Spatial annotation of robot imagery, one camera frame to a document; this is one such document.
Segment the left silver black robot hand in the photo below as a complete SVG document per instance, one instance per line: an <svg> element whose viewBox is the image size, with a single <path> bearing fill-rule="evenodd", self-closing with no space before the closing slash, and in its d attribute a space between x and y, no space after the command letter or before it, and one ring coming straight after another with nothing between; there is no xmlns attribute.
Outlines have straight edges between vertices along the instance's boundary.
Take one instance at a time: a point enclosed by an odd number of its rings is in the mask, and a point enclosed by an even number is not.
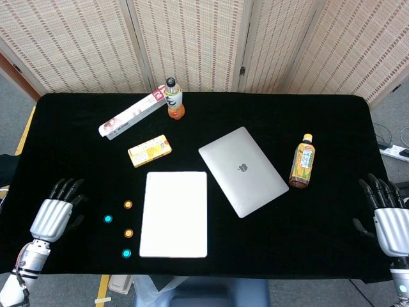
<svg viewBox="0 0 409 307"><path fill-rule="evenodd" d="M84 214L79 214L71 220L74 210L88 200L85 195L77 193L83 181L62 178L53 186L31 225L30 233L34 239L56 242L61 236L76 230L83 223Z"/></svg>

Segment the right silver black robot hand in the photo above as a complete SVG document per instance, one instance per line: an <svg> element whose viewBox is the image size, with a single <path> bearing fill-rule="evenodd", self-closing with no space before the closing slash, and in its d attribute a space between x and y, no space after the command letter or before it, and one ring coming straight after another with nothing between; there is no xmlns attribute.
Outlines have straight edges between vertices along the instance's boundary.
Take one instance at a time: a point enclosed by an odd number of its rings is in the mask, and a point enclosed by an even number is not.
<svg viewBox="0 0 409 307"><path fill-rule="evenodd" d="M375 232L367 231L359 219L352 219L355 229L375 240L389 257L408 256L408 198L404 198L398 186L385 182L372 173L369 181L359 180L370 211L373 214Z"/></svg>

